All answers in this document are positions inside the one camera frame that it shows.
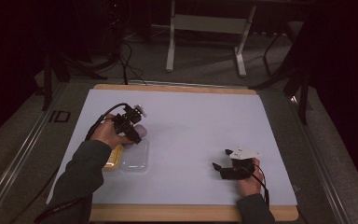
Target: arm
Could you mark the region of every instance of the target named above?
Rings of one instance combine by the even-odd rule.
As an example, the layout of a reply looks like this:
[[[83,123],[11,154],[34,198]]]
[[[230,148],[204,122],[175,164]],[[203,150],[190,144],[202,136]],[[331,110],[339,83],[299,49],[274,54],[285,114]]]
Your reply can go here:
[[[102,169],[112,149],[130,142],[115,133],[112,117],[106,117],[90,140],[83,142],[67,163],[45,211],[63,204],[69,206],[43,218],[40,223],[89,223],[92,193],[103,184]]]
[[[260,173],[258,166],[260,161],[253,158],[255,164],[254,175],[263,180],[263,175]],[[237,206],[240,210],[242,223],[246,224],[270,224],[275,222],[274,216],[269,211],[262,195],[260,194],[261,185],[252,176],[239,180],[238,185],[240,188],[241,196],[237,201]]]

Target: yellow object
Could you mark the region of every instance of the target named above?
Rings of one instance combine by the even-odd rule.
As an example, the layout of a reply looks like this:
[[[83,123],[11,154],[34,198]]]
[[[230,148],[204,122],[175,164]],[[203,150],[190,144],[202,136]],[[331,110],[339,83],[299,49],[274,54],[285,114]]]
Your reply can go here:
[[[106,165],[103,167],[104,170],[115,170],[118,168],[121,158],[122,145],[118,145],[115,149],[112,150],[109,156],[109,160],[106,162]]]

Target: table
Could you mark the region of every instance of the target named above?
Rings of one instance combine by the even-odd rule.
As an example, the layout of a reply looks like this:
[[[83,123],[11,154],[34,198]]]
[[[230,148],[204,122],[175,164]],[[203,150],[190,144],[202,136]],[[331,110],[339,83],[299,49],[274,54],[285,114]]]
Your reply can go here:
[[[240,44],[234,48],[235,59],[237,62],[238,72],[240,77],[246,77],[245,65],[243,63],[242,51],[245,45],[246,37],[251,28],[252,19],[255,14],[255,5],[251,5],[247,20],[245,19],[231,19],[231,18],[214,18],[202,17],[192,15],[175,14],[175,0],[171,1],[171,25],[170,25],[170,45],[168,48],[167,57],[167,72],[173,71],[173,61],[175,53],[175,29],[205,31],[205,32],[220,32],[228,34],[241,34]]]
[[[182,91],[230,94],[255,94],[249,90],[180,87],[143,87],[97,85],[98,90],[133,91]],[[271,206],[276,220],[295,220],[295,205]],[[91,221],[239,221],[240,215],[234,205],[176,205],[176,204],[94,204]]]

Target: chair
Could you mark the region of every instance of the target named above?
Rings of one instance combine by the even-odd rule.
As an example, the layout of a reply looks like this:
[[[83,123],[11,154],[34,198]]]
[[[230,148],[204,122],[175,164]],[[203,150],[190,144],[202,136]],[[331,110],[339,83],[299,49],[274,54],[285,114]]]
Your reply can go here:
[[[268,47],[267,47],[267,49],[266,49],[266,51],[264,52],[264,55],[263,55],[263,62],[264,62],[264,65],[266,66],[267,73],[268,73],[268,75],[270,77],[274,76],[279,71],[279,68],[277,69],[277,71],[274,72],[274,74],[271,74],[271,72],[269,70],[269,63],[267,62],[267,52],[272,47],[272,45],[275,43],[275,41],[278,39],[278,37],[280,37],[282,35],[282,33],[286,33],[286,35],[289,37],[289,39],[292,41],[292,43],[295,43],[296,38],[298,36],[298,33],[300,33],[300,30],[301,30],[303,24],[304,24],[303,21],[289,21],[289,22],[287,22],[283,26],[282,31],[280,31],[274,37],[274,39],[271,41],[271,43],[268,45]]]

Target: wire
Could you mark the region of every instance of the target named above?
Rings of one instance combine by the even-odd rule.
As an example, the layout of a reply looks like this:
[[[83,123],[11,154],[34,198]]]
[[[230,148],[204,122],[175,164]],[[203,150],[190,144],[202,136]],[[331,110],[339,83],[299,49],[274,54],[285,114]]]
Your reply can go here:
[[[39,192],[36,194],[36,196],[34,196],[34,198],[28,202],[27,205],[25,205],[25,207],[13,218],[11,219],[11,221],[9,222],[10,224],[13,224],[17,221],[17,219],[19,219],[26,210],[28,210],[31,205],[36,201],[37,198],[39,198],[39,196],[42,194],[42,192],[46,189],[46,187],[48,186],[48,184],[51,182],[51,180],[53,179],[53,177],[58,173],[60,166],[57,167],[57,169],[54,171],[54,173],[51,175],[51,177],[48,179],[48,182],[46,182],[46,184],[43,186],[43,188],[41,190],[39,190]]]
[[[104,114],[102,114],[98,119],[97,121],[95,121],[95,123],[89,128],[89,131],[87,132],[87,135],[86,135],[86,139],[85,140],[90,140],[92,134],[95,132],[95,130],[97,129],[98,125],[101,124],[101,122],[104,120],[104,118],[114,109],[118,108],[119,106],[126,106],[127,104],[125,103],[121,103],[121,104],[118,104],[118,105],[115,105],[113,106],[112,108],[108,109]]]

